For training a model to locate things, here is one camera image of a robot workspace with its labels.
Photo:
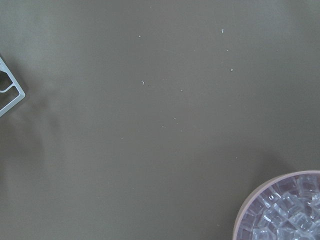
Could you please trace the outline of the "aluminium frame post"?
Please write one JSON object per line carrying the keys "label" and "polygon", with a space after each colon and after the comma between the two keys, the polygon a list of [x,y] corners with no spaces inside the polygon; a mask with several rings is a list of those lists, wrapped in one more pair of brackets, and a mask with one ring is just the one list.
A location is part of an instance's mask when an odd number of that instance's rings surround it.
{"label": "aluminium frame post", "polygon": [[16,106],[25,96],[21,85],[0,57],[0,116],[2,117]]}

